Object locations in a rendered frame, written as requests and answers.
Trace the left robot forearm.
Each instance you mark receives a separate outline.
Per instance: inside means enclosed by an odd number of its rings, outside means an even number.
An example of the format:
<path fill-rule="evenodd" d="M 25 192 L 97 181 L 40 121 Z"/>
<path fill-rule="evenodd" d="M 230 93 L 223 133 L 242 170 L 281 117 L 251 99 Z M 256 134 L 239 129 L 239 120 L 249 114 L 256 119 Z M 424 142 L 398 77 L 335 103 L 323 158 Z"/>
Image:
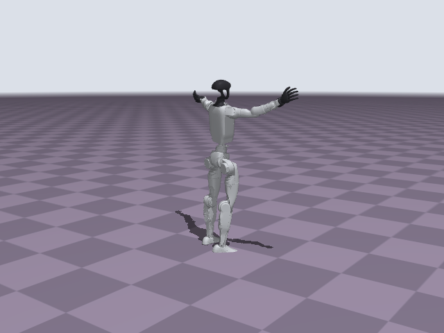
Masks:
<path fill-rule="evenodd" d="M 206 96 L 205 96 L 205 98 L 200 99 L 200 101 L 201 101 L 201 103 L 202 103 L 203 108 L 205 108 L 205 101 L 208 101 L 207 98 L 206 98 Z"/>

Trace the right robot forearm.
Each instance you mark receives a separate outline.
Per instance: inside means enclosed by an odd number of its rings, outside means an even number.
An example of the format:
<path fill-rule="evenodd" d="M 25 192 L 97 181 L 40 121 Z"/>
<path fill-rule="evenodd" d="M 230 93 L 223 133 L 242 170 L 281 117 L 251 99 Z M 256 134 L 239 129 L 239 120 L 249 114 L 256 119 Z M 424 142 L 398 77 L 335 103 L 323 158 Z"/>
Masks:
<path fill-rule="evenodd" d="M 270 112 L 271 110 L 276 110 L 279 105 L 280 104 L 278 103 L 278 99 L 277 99 L 277 100 L 271 101 L 270 103 L 267 103 L 265 105 L 253 107 L 251 109 L 251 113 L 253 115 L 266 114 L 267 112 Z"/>

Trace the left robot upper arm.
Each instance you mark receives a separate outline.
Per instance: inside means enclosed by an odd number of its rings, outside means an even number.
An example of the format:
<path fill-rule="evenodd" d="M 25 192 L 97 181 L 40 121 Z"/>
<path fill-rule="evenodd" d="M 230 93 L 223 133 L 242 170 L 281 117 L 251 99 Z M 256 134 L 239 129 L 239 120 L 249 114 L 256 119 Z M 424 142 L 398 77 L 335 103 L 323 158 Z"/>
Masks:
<path fill-rule="evenodd" d="M 209 112 L 210 105 L 213 104 L 212 101 L 205 101 L 205 109 Z"/>

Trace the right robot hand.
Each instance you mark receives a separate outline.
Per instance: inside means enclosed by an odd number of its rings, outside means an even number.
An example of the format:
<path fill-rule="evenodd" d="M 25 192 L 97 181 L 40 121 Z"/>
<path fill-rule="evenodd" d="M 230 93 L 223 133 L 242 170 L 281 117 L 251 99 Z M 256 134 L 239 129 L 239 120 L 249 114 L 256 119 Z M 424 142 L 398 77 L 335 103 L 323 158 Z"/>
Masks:
<path fill-rule="evenodd" d="M 289 89 L 289 91 L 287 92 L 288 89 Z M 296 88 L 290 89 L 290 87 L 288 87 L 288 88 L 286 88 L 286 89 L 284 90 L 284 92 L 283 92 L 283 94 L 282 94 L 282 97 L 279 97 L 279 98 L 278 98 L 278 103 L 280 104 L 278 107 L 283 106 L 285 103 L 288 103 L 289 101 L 299 99 L 299 98 L 293 98 L 293 99 L 290 99 L 290 98 L 292 98 L 292 97 L 294 97 L 294 96 L 298 96 L 298 95 L 299 95 L 299 94 L 294 94 L 294 93 L 296 93 L 296 92 L 298 92 L 298 91 L 291 92 L 291 91 L 293 91 L 293 90 L 295 90 L 295 89 L 296 89 Z M 289 92 L 291 92 L 291 93 L 289 93 Z M 291 94 L 294 94 L 294 95 L 291 95 Z M 291 95 L 291 96 L 290 96 L 290 95 Z"/>

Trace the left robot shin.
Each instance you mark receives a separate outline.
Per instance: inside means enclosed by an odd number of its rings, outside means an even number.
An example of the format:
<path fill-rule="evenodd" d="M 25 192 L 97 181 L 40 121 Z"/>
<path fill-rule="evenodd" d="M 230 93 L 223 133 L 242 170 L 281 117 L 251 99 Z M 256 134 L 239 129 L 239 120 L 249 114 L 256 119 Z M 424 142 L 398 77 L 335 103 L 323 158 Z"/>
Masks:
<path fill-rule="evenodd" d="M 203 202 L 205 200 L 205 197 L 203 199 Z M 216 220 L 216 209 L 217 209 L 217 203 L 214 207 L 208 207 L 204 203 L 203 207 L 203 214 L 204 214 L 204 220 L 206 222 L 206 234 L 209 236 L 209 238 L 213 237 L 213 231 L 214 231 L 214 222 Z"/>

